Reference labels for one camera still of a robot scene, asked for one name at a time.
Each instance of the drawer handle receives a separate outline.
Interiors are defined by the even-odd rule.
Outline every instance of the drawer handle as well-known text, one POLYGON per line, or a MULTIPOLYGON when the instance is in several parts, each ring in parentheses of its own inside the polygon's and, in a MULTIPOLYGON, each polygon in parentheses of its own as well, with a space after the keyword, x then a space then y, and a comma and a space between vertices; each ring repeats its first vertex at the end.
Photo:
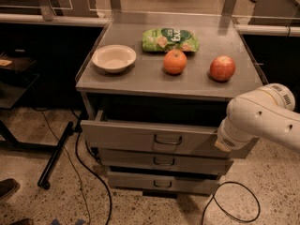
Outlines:
POLYGON ((158 144, 166 144, 166 145, 179 145, 182 142, 182 137, 179 137, 179 140, 177 142, 162 142, 158 140, 158 135, 154 135, 154 142, 158 143, 158 144))
POLYGON ((158 158, 153 157, 153 163, 158 166, 172 166, 175 164, 175 159, 173 158, 172 161, 170 161, 170 162, 159 162, 158 158))
POLYGON ((161 185, 157 181, 154 181, 153 186, 156 188, 170 188, 172 186, 172 181, 169 181, 169 184, 161 184, 161 185))

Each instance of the black stand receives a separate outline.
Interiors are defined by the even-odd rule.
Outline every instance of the black stand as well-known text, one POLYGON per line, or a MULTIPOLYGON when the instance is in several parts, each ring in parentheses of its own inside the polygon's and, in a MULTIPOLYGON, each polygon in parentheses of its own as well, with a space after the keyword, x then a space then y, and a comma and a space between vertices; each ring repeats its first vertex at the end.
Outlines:
POLYGON ((33 152, 33 153, 52 153, 51 158, 48 161, 44 172, 40 176, 37 185, 44 189, 50 188, 50 183, 48 178, 56 164, 56 161, 59 159, 61 151, 64 147, 65 141, 68 138, 68 135, 71 135, 73 123, 68 122, 67 127, 60 138, 58 144, 56 146, 52 145, 43 145, 43 144, 35 144, 29 142, 19 142, 12 133, 8 130, 5 124, 0 120, 0 134, 5 139, 0 142, 0 149, 5 149, 9 151, 19 151, 19 152, 33 152))

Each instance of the white bowl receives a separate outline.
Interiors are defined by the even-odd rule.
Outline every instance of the white bowl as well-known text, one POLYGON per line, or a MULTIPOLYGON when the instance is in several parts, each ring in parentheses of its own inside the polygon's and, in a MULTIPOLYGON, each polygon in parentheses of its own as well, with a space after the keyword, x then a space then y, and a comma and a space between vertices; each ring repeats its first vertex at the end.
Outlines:
POLYGON ((137 55, 133 49, 123 45, 109 45, 95 50, 92 62, 99 68, 118 73, 131 65, 137 55))

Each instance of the apple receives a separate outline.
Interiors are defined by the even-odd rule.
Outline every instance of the apple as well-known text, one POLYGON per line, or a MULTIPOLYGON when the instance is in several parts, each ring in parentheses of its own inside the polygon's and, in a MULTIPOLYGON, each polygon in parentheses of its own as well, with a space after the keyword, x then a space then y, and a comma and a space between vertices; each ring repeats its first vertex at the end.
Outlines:
POLYGON ((163 66, 165 70, 171 74, 182 73, 186 65, 186 55, 177 49, 168 51, 163 58, 163 66))
POLYGON ((211 63, 209 72, 216 81, 226 82, 235 72, 234 60, 227 55, 218 56, 211 63))

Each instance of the table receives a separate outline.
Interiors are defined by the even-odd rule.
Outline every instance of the table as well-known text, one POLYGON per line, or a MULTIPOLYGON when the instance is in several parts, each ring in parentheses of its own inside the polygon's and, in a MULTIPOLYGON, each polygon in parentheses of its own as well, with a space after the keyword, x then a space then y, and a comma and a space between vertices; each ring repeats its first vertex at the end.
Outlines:
POLYGON ((263 85, 228 17, 116 13, 76 80, 89 115, 81 122, 83 134, 98 149, 111 187, 210 194, 232 166, 231 158, 245 158, 256 142, 231 153, 214 146, 228 101, 263 85), (186 29, 200 41, 179 76, 162 70, 164 53, 143 52, 143 31, 162 27, 186 29), (134 65, 118 75, 96 69, 90 60, 95 49, 112 44, 137 54, 134 65), (228 82, 207 75, 221 54, 236 62, 228 82))

